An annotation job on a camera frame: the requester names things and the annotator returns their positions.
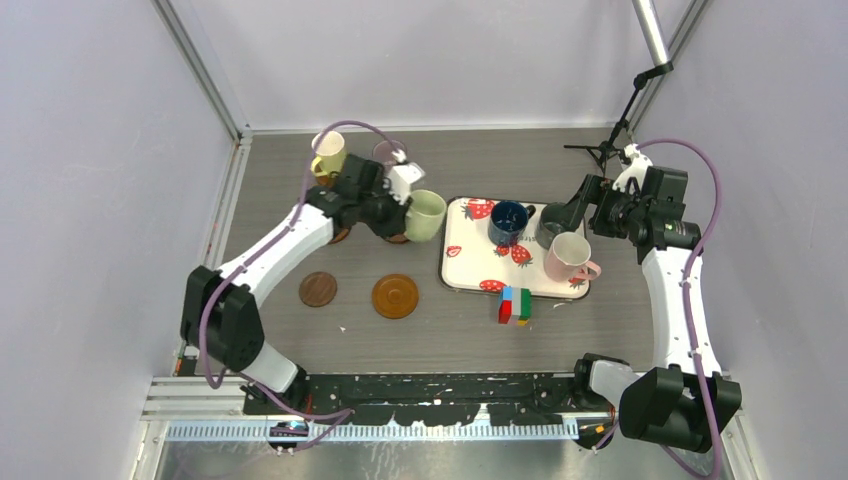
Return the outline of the dark green mug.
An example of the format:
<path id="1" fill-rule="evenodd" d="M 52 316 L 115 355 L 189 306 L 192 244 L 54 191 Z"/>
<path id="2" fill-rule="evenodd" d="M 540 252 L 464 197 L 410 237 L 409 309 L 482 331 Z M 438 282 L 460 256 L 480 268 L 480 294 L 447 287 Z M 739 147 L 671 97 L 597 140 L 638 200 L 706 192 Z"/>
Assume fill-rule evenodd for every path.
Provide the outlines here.
<path id="1" fill-rule="evenodd" d="M 576 232 L 583 218 L 578 215 L 573 203 L 556 202 L 545 206 L 538 216 L 535 229 L 536 242 L 542 249 L 549 249 L 556 236 Z"/>

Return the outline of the lilac mug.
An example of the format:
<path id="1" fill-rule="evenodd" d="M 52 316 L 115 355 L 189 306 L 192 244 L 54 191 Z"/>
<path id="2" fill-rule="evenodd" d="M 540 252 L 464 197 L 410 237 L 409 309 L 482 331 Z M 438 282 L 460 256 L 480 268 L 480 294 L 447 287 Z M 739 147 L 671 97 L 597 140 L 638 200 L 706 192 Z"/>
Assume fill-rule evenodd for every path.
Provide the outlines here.
<path id="1" fill-rule="evenodd" d="M 399 164 L 395 153 L 400 151 L 403 157 L 407 157 L 406 145 L 399 140 L 381 141 L 376 144 L 371 153 L 371 159 L 382 163 L 386 167 L 391 167 Z"/>

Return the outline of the cream mug yellow handle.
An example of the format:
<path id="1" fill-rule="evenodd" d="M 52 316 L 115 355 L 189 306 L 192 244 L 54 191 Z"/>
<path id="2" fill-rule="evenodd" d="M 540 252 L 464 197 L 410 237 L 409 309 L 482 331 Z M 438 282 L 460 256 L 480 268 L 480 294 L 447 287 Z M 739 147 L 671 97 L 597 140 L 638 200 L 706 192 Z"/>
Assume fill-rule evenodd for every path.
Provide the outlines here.
<path id="1" fill-rule="evenodd" d="M 340 173 L 347 157 L 346 143 L 341 133 L 330 131 L 319 141 L 320 137 L 320 134 L 316 135 L 311 142 L 315 157 L 310 169 L 316 178 Z"/>

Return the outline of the light green mug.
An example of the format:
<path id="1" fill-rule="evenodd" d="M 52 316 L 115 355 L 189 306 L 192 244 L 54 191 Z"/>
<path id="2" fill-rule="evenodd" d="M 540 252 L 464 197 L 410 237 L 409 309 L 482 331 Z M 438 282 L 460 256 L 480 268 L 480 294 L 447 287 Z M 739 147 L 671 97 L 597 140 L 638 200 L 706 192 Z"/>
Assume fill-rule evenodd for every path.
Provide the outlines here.
<path id="1" fill-rule="evenodd" d="M 430 190 L 415 190 L 410 194 L 411 205 L 406 214 L 405 237 L 415 243 L 432 240 L 439 232 L 447 211 L 442 196 Z"/>

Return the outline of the pink mug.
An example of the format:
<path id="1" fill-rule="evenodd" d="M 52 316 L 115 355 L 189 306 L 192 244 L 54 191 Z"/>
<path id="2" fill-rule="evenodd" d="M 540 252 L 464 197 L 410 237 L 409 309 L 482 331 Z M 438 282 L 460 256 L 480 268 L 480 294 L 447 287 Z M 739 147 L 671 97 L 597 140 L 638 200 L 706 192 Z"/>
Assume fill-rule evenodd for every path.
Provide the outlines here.
<path id="1" fill-rule="evenodd" d="M 588 240 L 575 232 L 564 232 L 551 242 L 543 263 L 549 279 L 566 282 L 571 279 L 593 281 L 602 274 L 601 267 L 591 260 Z"/>

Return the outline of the dark brown wooden coaster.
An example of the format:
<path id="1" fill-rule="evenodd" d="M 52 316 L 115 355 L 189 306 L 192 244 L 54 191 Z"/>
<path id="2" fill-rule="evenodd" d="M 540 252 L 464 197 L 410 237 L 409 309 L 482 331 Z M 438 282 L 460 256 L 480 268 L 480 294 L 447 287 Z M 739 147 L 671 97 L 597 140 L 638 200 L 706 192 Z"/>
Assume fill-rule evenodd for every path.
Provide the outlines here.
<path id="1" fill-rule="evenodd" d="M 335 298 L 337 291 L 336 278 L 328 272 L 318 271 L 303 278 L 298 295 L 304 305 L 320 308 L 328 305 Z"/>

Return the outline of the cream tray with black rim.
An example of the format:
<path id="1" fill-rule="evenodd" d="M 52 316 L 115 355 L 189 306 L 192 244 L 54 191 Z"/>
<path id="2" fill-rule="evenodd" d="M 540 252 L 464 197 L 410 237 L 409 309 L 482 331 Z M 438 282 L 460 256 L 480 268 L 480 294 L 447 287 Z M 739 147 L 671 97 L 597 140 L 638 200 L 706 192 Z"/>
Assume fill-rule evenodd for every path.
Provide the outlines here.
<path id="1" fill-rule="evenodd" d="M 535 297 L 577 300 L 590 289 L 588 280 L 557 282 L 544 272 L 547 250 L 535 239 L 545 205 L 534 205 L 524 235 L 514 247 L 498 246 L 488 238 L 490 213 L 498 201 L 455 197 L 447 203 L 439 275 L 449 288 L 498 293 L 505 286 L 528 289 Z"/>

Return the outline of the multicolour toy brick block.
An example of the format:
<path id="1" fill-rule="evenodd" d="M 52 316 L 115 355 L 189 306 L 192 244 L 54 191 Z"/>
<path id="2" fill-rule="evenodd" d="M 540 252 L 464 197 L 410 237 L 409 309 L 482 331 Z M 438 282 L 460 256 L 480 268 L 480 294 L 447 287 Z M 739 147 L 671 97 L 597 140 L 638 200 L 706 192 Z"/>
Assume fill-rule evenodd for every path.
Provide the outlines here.
<path id="1" fill-rule="evenodd" d="M 532 316 L 529 289 L 505 286 L 499 295 L 497 321 L 504 325 L 524 326 Z"/>

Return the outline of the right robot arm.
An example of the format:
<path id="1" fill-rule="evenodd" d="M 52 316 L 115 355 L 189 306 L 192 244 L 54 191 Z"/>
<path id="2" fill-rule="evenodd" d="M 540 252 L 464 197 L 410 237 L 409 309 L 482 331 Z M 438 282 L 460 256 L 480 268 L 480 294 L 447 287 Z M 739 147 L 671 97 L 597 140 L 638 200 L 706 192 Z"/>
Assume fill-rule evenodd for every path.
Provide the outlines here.
<path id="1" fill-rule="evenodd" d="M 701 293 L 700 227 L 684 220 L 688 175 L 649 167 L 618 186 L 588 175 L 565 205 L 575 227 L 589 206 L 598 236 L 626 239 L 647 282 L 654 366 L 638 374 L 624 360 L 587 353 L 575 364 L 571 397 L 584 410 L 612 408 L 627 438 L 705 453 L 741 406 L 738 383 L 725 378 L 712 351 Z"/>

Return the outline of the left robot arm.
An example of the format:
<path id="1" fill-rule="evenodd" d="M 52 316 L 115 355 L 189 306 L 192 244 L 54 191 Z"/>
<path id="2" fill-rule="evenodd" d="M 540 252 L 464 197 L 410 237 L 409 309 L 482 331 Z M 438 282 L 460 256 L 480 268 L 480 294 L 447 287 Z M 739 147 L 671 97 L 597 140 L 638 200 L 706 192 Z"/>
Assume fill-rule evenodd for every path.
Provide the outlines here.
<path id="1" fill-rule="evenodd" d="M 180 336 L 214 359 L 268 388 L 280 412 L 298 412 L 307 398 L 302 367 L 265 338 L 259 308 L 302 261 L 358 223 L 387 239 L 406 230 L 413 186 L 425 176 L 414 162 L 386 167 L 353 154 L 329 186 L 308 182 L 290 213 L 238 257 L 187 278 Z"/>

